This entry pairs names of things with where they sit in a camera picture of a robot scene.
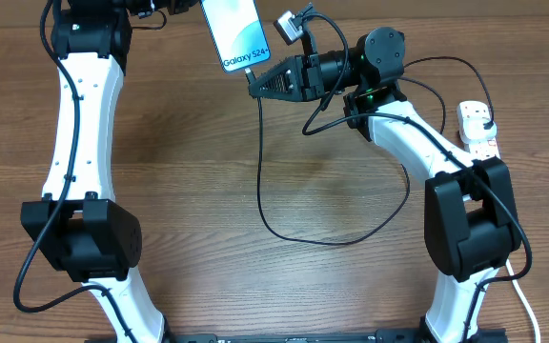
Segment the wooden background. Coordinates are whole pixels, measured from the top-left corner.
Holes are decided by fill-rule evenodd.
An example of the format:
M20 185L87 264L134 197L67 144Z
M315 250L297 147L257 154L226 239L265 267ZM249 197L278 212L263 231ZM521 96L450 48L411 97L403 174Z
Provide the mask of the wooden background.
M448 54L480 69L497 110L498 141L513 177L534 269L521 286L549 342L549 16L341 20L350 42L378 26L406 33L410 61ZM340 43L315 23L322 51ZM266 26L273 60L300 52ZM116 111L113 179L118 203L138 216L139 264L153 302L177 333L360 332L414 327L431 305L437 270L423 243L423 194L416 181L401 213L379 234L348 248L280 241L255 204L257 113L241 73L225 74L201 23L137 32ZM475 76L454 62L412 66L408 76L449 105L445 135L458 142L455 106L483 100ZM435 97L402 85L439 126ZM11 292L31 240L20 204L39 199L58 113L57 73L37 29L0 30L0 342L81 342L112 333L87 294L23 314ZM338 97L321 119L342 114ZM396 160L345 126L304 137L316 104L264 101L263 198L272 225L289 236L343 240L378 225L403 196ZM519 270L522 252L512 255ZM22 297L44 303L73 285L38 254ZM512 286L489 289L480 315L513 342L531 328Z
M272 22L289 9L296 12L307 1L255 0L260 17ZM433 18L508 15L549 15L549 0L314 0L315 7L334 19ZM0 0L0 27L35 27L46 0ZM141 22L160 22L160 16ZM172 23L204 23L198 5L183 15L170 18Z

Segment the black cable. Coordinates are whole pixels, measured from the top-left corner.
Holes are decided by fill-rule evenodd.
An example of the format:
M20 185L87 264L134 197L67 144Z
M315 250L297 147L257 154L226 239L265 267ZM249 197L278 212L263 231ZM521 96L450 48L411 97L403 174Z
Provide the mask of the black cable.
M311 18L321 18L325 20L332 28L335 30L335 32L340 37L340 40L342 41L342 46L344 47L344 64L342 65L342 72L340 73L340 76L336 80L334 84L334 88L326 95L326 97L321 101L319 106L316 108L316 110L313 112L309 120L306 121L306 124L304 124L304 127L302 128L302 134L304 135L312 135L316 132L313 131L307 131L309 129L309 126L311 126L311 123L313 123L313 120L315 120L316 116L321 112L324 111L330 104L330 101L332 101L332 98L334 97L334 94L336 93L338 87L340 86L340 83L342 82L342 78L344 77L344 72L347 70L347 67L349 66L349 44L347 43L347 39L344 36L344 33L342 33L342 30L338 27L338 25L327 15L321 14L321 13L311 13L307 14L304 17L303 23L308 21Z
M409 62L404 66L404 68L408 68L408 67L410 67L410 66L412 66L416 63L420 63L420 62L424 62L424 61L446 60L446 59L463 63L464 65L469 67L474 72L474 74L478 77L478 81L480 82L480 84L482 86L482 89L484 90L484 94L486 95L486 100L488 101L488 107L491 111L491 121L484 124L484 128L487 129L487 130L491 129L493 127L493 124L495 124L495 108L493 107L493 101L491 101L491 94L489 94L488 89L486 88L486 84L484 83L484 80L482 79L482 76L480 75L480 73L478 72L476 67L472 66L471 63L465 61L462 58L458 58L458 57L454 57L454 56L434 56L434 57L420 58L416 61Z
M56 0L56 8L60 9L60 1ZM120 326L124 330L125 335L131 340L132 343L137 343L136 338L132 334L131 330L129 329L128 325L126 324L124 317L122 317L122 313L120 312L120 309L118 308L117 304L115 303L115 299L113 298L112 294L110 293L110 290L107 288L101 286L101 285L89 285L80 287L74 291L71 291L65 295L62 295L48 304L37 306L37 307L28 307L23 305L23 303L20 301L20 290L23 285L23 281L25 279L25 276L27 275L27 271L29 270L29 266L31 265L31 261L37 254L37 250L39 250L39 247L44 240L44 237L48 234L48 232L52 228L52 224L54 221L58 220L59 214L61 212L61 209L63 207L63 204L65 203L65 199L67 198L67 195L69 193L69 189L71 187L71 182L73 180L73 167L75 164L75 156L77 155L77 143L79 140L79 129L80 129L80 100L81 98L78 95L77 88L75 86L75 83L73 82L73 79L69 75L69 72L63 66L63 64L60 62L56 54L52 51L50 43L48 42L48 39L46 38L46 18L48 17L48 13L50 12L50 9L52 7L53 0L48 0L46 3L46 7L44 7L44 10L42 12L42 16L39 22L39 33L42 40L42 44L44 45L44 49L48 53L51 60L56 64L58 69L63 73L65 76L65 79L69 83L69 86L71 88L71 94L73 98L73 136L71 141L71 152L70 152L70 159L69 164L67 166L67 172L65 174L65 183L63 185L63 190L61 191L61 195L56 203L56 206L54 207L54 210L52 211L52 214L48 218L48 221L46 222L46 225L44 226L44 229L39 233L37 238L35 239L35 242L33 243L33 246L31 247L29 253L27 254L27 258L25 259L25 262L23 263L22 268L20 269L20 272L18 273L18 276L16 277L16 282L14 284L14 291L13 291L13 301L14 305L18 310L24 313L40 313L42 311L45 311L47 309L50 309L63 301L76 296L80 293L83 293L85 291L101 291L102 295L107 296L108 300L110 301L110 304L112 305L113 311L115 312L115 316L120 321Z
M387 225L393 218L401 211L401 209L406 204L406 201L408 200L408 196L410 196L410 178L408 177L408 172L406 171L406 168L402 165L401 168L404 170L404 176L406 177L406 195L404 196L403 200L397 207L397 209L384 221L382 224L378 225L375 229L368 232L367 234L359 237L358 239L354 239L352 241L348 242L320 242L320 241L314 241L314 240L307 240L307 239L299 239L299 238L290 238L286 237L284 235L279 234L275 230L273 230L270 225L268 225L268 221L266 220L266 217L264 216L264 211L262 209L262 199L261 199L261 180L262 180L262 154L264 150L264 118L263 118L263 112L262 112L262 99L257 98L257 108L259 112L259 156L257 160L257 208L259 209L259 215L262 218L262 222L264 223L264 226L266 229L268 229L269 232L271 232L276 237L291 241L291 242L298 242L298 243L308 243L308 244L316 244L321 246L330 246L330 247L337 247L337 246L349 246L353 245L359 242L362 242L366 239L368 239L373 234L377 233L380 229L382 229L385 225Z
M133 30L162 30L164 27L167 26L167 14L165 14L162 10L157 10L160 14L162 14L162 25L160 26L145 26L145 27L132 27Z
M470 175L474 178L474 180L476 181L476 183L478 184L478 186L482 189L483 192L485 192L486 194L488 194L488 196L493 199L493 201L495 201L498 206L505 212L505 214L508 216L508 218L510 219L510 221L512 222L512 224L516 227L516 229L518 230L518 233L520 235L520 240L522 241L522 245L524 246L524 252L526 254L526 263L524 265L524 268L522 269L521 272L517 273L517 274L514 274L514 275L508 275L508 276L499 276L499 277L491 277L491 278L488 278L486 280L483 280L481 282L479 282L476 286L476 290L474 292L474 296L472 298L472 303L470 305L470 309L467 313L467 318L466 318L466 321L464 323L465 327L464 327L464 330L463 330L463 336L462 336L462 341L463 342L466 342L467 341L467 333L469 332L469 325L470 325L470 321L471 321L471 318L472 316L474 315L474 311L476 310L476 305L478 303L478 296L479 296L479 293L483 290L483 288L488 285L488 284L491 284L491 283L494 283L494 282L501 282L501 281L512 281L512 280L518 280L520 278L522 278L524 275L526 275L527 273L529 273L529 271L531 270L531 266L533 265L533 253L531 252L531 246L529 244L529 240L526 236L526 233L524 232L524 230L522 229L522 226L520 225L520 223L517 221L517 219L510 213L510 211L507 209L507 207L505 207L505 205L503 204L503 202L501 202L501 200L493 193L493 191L490 189L490 187L488 187L477 175L474 174L474 172L467 168L464 164L462 164L454 155L452 155L449 151L446 150L446 148L444 148L441 143L439 143L439 141L432 135L430 134L427 129L423 128L421 125L419 125L419 123L415 122L414 120L410 119L410 117L403 117L403 116L400 116L400 115L394 115L394 114L389 114L389 113L380 113L380 112L376 112L376 113L362 113L362 114L357 114L357 115L351 115L351 116L348 116L348 117L344 117L344 118L340 118L340 119L337 119L329 124L326 124L324 126L322 126L321 128L319 129L315 129L316 131L325 131L325 130L328 130L336 125L339 125L339 124L342 124L344 122L347 122L349 120L354 120L354 119L360 119L360 118L367 118L367 117L371 117L371 116L376 116L376 117L382 117L382 118L388 118L388 119L394 119L394 120L398 120L398 121L402 121L406 124L409 124L409 125L412 125L413 127L415 127L417 130L419 130L425 137L427 137L427 139L429 139L433 144L434 146L441 152L443 153L450 161L452 161L453 163L455 163L459 168L461 168L462 170L465 170L465 171L468 171L470 173Z
M428 91L432 92L435 96L437 96L439 103L442 105L442 127L439 129L439 134L443 134L444 129L446 128L446 104L444 103L444 99L442 98L442 96L439 95L439 93L436 90L434 90L431 86L424 84L418 80L411 79L410 77L405 77L405 76L401 76L399 77L399 79L402 81L407 81L407 82L411 82L416 85L419 85L422 88L425 88Z

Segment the blue phone screen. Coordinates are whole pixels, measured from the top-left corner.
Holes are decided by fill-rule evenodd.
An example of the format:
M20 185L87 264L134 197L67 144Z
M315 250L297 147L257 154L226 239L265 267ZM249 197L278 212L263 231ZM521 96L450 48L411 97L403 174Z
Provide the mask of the blue phone screen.
M201 0L200 4L225 72L271 57L254 0Z

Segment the white cable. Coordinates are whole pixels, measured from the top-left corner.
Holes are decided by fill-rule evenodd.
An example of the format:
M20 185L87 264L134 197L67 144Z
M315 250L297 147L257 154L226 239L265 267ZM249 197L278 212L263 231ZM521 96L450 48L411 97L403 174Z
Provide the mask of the white cable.
M505 261L505 269L507 270L508 274L514 275L514 270L512 269L512 263L510 263L509 259ZM520 285L518 281L512 280L512 285L514 285L514 289L516 290L516 293L518 293L518 297L520 298L522 305L524 305L524 309L526 310L527 314L529 314L529 317L531 318L531 323L533 324L533 332L535 333L535 343L541 343L541 333L539 332L538 319L535 317L535 314L533 313L533 309L531 309L531 305L529 305L529 301L526 299L526 297L524 296L524 293L520 289Z

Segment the white plug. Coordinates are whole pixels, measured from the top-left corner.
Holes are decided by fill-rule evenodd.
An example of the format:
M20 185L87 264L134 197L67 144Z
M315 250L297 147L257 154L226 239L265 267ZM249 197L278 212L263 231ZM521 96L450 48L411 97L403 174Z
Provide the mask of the white plug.
M497 145L497 124L484 129L491 120L488 106L479 101L463 101L457 107L458 133L465 144L465 150L475 158L485 160L500 157Z

